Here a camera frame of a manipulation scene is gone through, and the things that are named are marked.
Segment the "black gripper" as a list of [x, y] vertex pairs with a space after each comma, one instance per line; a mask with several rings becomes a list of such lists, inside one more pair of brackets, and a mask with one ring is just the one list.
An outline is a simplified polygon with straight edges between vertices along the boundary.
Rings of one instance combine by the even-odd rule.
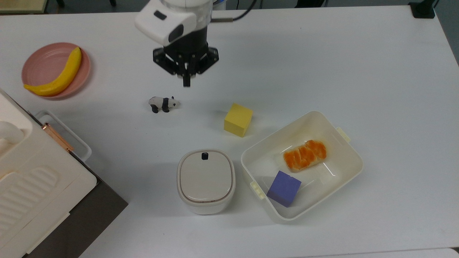
[[190, 87], [193, 76], [204, 73], [219, 61], [219, 53], [209, 46], [208, 26], [205, 26], [168, 46], [154, 49], [153, 61], [171, 75], [182, 78], [183, 87]]

